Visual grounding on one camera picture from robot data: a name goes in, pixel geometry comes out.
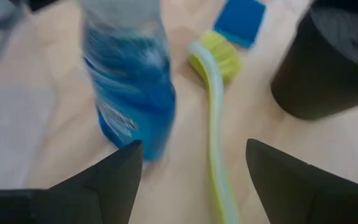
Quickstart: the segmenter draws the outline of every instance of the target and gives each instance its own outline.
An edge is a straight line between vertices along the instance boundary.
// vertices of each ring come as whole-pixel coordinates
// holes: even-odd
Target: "table surface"
[[[239,50],[242,71],[226,87],[222,120],[224,160],[242,223],[268,223],[252,185],[245,145],[256,138],[333,174],[358,183],[358,107],[308,122],[284,112],[269,83],[308,0],[265,0],[256,45]],[[186,62],[186,46],[211,28],[223,0],[162,0],[172,51],[177,117],[166,153],[140,182],[130,223],[211,223],[207,173],[208,98]],[[27,179],[47,188],[116,150],[102,135],[93,92],[80,60],[80,12],[74,2],[48,6],[35,16],[58,91],[43,148]]]

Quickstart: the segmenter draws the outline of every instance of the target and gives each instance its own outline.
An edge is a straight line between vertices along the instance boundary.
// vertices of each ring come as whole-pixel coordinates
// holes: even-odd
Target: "blue sponge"
[[[229,0],[215,23],[215,31],[243,47],[253,46],[266,6],[255,0]]]

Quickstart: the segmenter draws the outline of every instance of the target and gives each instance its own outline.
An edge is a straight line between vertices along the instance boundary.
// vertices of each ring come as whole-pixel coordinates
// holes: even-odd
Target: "blue bottle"
[[[141,139],[144,159],[153,161],[161,157],[170,134],[175,89],[159,0],[144,7],[139,4],[150,1],[129,5],[134,2],[80,2],[85,15],[83,60],[104,135],[118,148]],[[112,14],[113,9],[121,13]]]

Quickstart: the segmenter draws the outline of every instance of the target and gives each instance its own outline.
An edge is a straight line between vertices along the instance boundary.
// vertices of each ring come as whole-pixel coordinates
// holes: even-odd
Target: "blue liquid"
[[[84,26],[83,58],[93,81],[104,135],[122,148],[144,144],[144,159],[161,157],[175,117],[166,38],[112,35]]]

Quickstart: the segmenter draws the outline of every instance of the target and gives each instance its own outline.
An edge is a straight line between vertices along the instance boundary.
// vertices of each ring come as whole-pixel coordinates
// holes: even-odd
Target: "brush handle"
[[[214,56],[203,45],[196,41],[189,47],[190,54],[195,55],[206,70],[205,82],[209,95],[209,162],[216,199],[224,224],[237,224],[239,214],[234,200],[230,181],[226,174],[221,149],[221,118],[223,110],[223,79]]]

